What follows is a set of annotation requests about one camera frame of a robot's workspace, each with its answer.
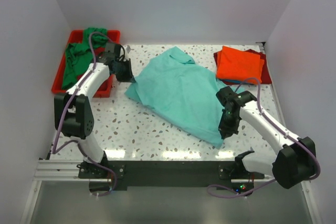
cable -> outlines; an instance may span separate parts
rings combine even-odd
[[[95,70],[96,68],[96,64],[97,64],[97,61],[96,61],[96,55],[94,53],[94,49],[93,49],[93,46],[92,46],[92,35],[94,34],[99,34],[101,36],[104,36],[106,38],[108,38],[108,40],[110,42],[113,42],[109,37],[107,37],[106,35],[98,32],[98,31],[93,31],[92,33],[90,33],[89,35],[89,46],[90,46],[90,49],[91,49],[91,52],[92,52],[92,57],[93,57],[93,70]],[[67,111],[68,111],[68,108],[70,107],[70,104],[71,102],[73,101],[73,99],[75,98],[77,92],[80,90],[82,84],[89,78],[89,76],[93,73],[92,70],[90,70],[84,77],[83,79],[80,81],[80,83],[77,85],[74,93],[70,96],[68,102],[66,103],[64,109],[63,109],[63,112],[62,112],[62,115],[61,115],[61,118],[59,120],[59,124],[58,124],[58,128],[57,128],[57,132],[56,132],[56,136],[55,136],[55,139],[54,139],[54,144],[53,144],[53,149],[52,149],[52,153],[53,154],[57,154],[61,149],[63,149],[65,146],[67,146],[68,144],[72,143],[72,141],[69,141],[69,142],[66,142],[65,144],[63,144],[59,149],[56,149],[57,147],[57,143],[58,143],[58,140],[59,140],[59,136],[61,134],[61,131],[62,131],[62,127],[63,127],[63,123],[64,123],[64,119],[65,119],[65,116],[67,114]]]
[[[279,131],[283,136],[286,136],[286,132],[283,131],[275,122],[273,122],[265,113],[264,111],[261,109],[261,104],[260,104],[260,91],[261,91],[261,84],[259,82],[259,80],[257,78],[254,78],[254,77],[251,77],[251,78],[247,78],[245,79],[244,81],[242,81],[238,87],[236,88],[235,92],[238,91],[238,89],[240,88],[240,86],[244,83],[246,83],[246,81],[248,80],[256,80],[257,83],[258,83],[258,93],[257,93],[257,106],[258,106],[258,110],[260,112],[261,115],[263,115],[263,117],[266,119],[267,122],[269,122],[277,131]],[[316,171],[316,174],[313,175],[312,177],[310,177],[308,180],[313,180],[313,179],[316,179],[320,174],[321,174],[321,166],[318,162],[318,160],[316,159],[316,157],[314,156],[314,154],[308,150],[303,144],[301,144],[298,140],[296,140],[295,138],[293,138],[292,136],[288,135],[287,136],[288,139],[290,139],[292,142],[296,143],[297,145],[299,145],[305,152],[307,152],[307,154],[313,159],[313,161],[315,162],[315,165],[317,167],[317,171]],[[266,186],[266,185],[269,185],[273,182],[275,182],[276,180],[275,179],[272,179],[258,187],[255,187],[249,191],[246,191],[242,194],[236,194],[236,195],[232,195],[232,196],[225,196],[225,195],[219,195],[219,194],[215,194],[215,193],[212,193],[209,189],[212,188],[212,187],[216,187],[216,188],[223,188],[223,189],[227,189],[233,193],[237,193],[236,191],[232,190],[231,188],[229,187],[226,187],[226,186],[222,186],[222,185],[209,185],[207,187],[207,192],[208,194],[210,194],[211,196],[214,196],[214,197],[217,197],[217,198],[225,198],[225,199],[232,199],[232,198],[238,198],[238,197],[244,197],[245,195],[248,195],[258,189],[261,189],[262,187]]]
[[[126,55],[125,48],[123,47],[123,45],[120,45],[120,47],[122,48],[124,54],[122,56],[120,56],[119,60],[124,61],[125,60],[125,55]]]
[[[261,91],[261,85],[260,82],[257,78],[251,77],[251,78],[247,78],[246,80],[244,80],[241,84],[238,85],[238,87],[236,88],[235,92],[240,88],[240,86],[247,80],[256,80],[258,83],[258,93],[257,93],[257,106],[258,106],[258,110],[259,112],[263,115],[263,117],[266,119],[267,122],[269,122],[278,132],[280,132],[283,136],[286,136],[288,139],[290,139],[292,142],[296,143],[297,145],[299,145],[305,152],[307,152],[307,154],[312,158],[312,160],[314,161],[317,170],[316,170],[316,174],[313,175],[312,177],[309,178],[309,180],[313,180],[316,179],[318,176],[320,176],[321,174],[321,166],[318,162],[318,160],[316,159],[316,157],[314,156],[314,154],[308,150],[303,144],[301,144],[298,140],[296,140],[295,138],[293,138],[290,135],[286,135],[286,132],[283,131],[275,122],[272,121],[271,118],[269,118],[264,111],[261,109],[261,104],[260,104],[260,91]]]
[[[93,57],[93,67],[92,67],[92,70],[90,70],[83,78],[82,80],[79,82],[79,84],[77,85],[77,87],[75,88],[75,91],[74,93],[70,96],[68,102],[66,103],[64,109],[63,109],[63,112],[62,112],[62,115],[61,115],[61,118],[59,120],[59,124],[58,124],[58,128],[57,128],[57,132],[56,132],[56,136],[55,136],[55,139],[54,139],[54,144],[53,144],[53,149],[52,149],[52,153],[53,154],[57,154],[61,149],[63,149],[65,146],[67,146],[68,144],[70,143],[77,143],[78,145],[78,148],[79,150],[81,151],[81,153],[83,154],[84,157],[86,157],[91,163],[93,163],[94,165],[96,165],[97,167],[99,168],[102,168],[104,170],[107,170],[108,172],[110,172],[111,174],[113,174],[114,176],[114,183],[113,183],[113,187],[107,191],[106,193],[103,193],[103,194],[96,194],[95,196],[97,197],[101,197],[101,196],[105,196],[107,194],[110,194],[114,189],[115,187],[117,186],[117,176],[115,174],[115,172],[107,167],[104,167],[100,164],[98,164],[97,162],[95,162],[94,160],[92,160],[90,157],[88,157],[84,152],[83,150],[81,149],[80,145],[79,145],[79,142],[77,140],[70,140],[68,142],[65,142],[60,148],[57,149],[57,144],[58,144],[58,140],[59,140],[59,136],[61,134],[61,131],[62,131],[62,127],[63,127],[63,123],[64,123],[64,119],[65,119],[65,116],[67,114],[67,111],[70,107],[70,104],[71,102],[73,101],[73,99],[75,98],[77,92],[80,90],[81,86],[83,85],[83,83],[89,78],[89,76],[93,73],[93,71],[95,70],[96,68],[96,64],[97,64],[97,60],[96,60],[96,55],[94,53],[94,49],[93,49],[93,46],[92,46],[92,35],[94,34],[99,34],[101,36],[104,36],[108,39],[108,41],[110,42],[113,42],[109,37],[107,37],[106,35],[98,32],[98,31],[93,31],[92,33],[90,33],[89,35],[89,46],[90,46],[90,49],[91,49],[91,52],[92,52],[92,57]]]

gray floor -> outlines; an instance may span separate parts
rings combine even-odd
[[[44,182],[32,223],[310,224],[301,186],[278,184],[247,199],[219,199],[205,188],[129,188],[96,200],[87,182]]]

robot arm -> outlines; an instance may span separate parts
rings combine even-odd
[[[120,55],[122,46],[108,42],[105,51],[97,57],[96,64],[91,63],[80,80],[66,93],[59,93],[54,97],[55,128],[58,129],[63,111],[68,110],[62,122],[62,133],[78,143],[85,162],[91,163],[88,157],[96,163],[101,163],[106,156],[99,147],[97,140],[91,134],[94,118],[90,107],[90,100],[96,91],[112,74],[118,81],[135,82],[131,70],[130,59],[125,60]],[[66,104],[74,95],[70,106]]]
[[[236,94],[230,87],[217,93],[225,107],[219,124],[222,138],[238,133],[241,119],[249,123],[274,150],[276,156],[259,155],[254,151],[245,152],[235,158],[238,171],[259,172],[273,176],[284,188],[309,179],[317,172],[317,164],[301,145],[316,156],[315,144],[309,137],[300,138],[277,122],[248,91]]]

orange shirt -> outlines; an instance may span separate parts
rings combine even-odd
[[[255,77],[261,83],[261,73],[265,61],[260,59],[260,55],[223,46],[222,50],[218,52],[217,62],[216,77],[218,79],[244,81],[247,78]]]

green cloth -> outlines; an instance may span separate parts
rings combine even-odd
[[[107,35],[107,30],[103,28],[88,28],[83,31],[82,43],[70,43],[65,49],[65,70],[63,75],[62,89],[69,89],[77,82],[77,77],[84,74],[92,60],[92,52],[89,46],[89,35],[93,31],[99,31]],[[91,37],[94,49],[105,47],[107,38],[99,34]]]
[[[216,93],[226,85],[216,79],[215,73],[173,47],[151,59],[135,80],[126,96],[184,131],[221,147],[218,126],[223,106]]]

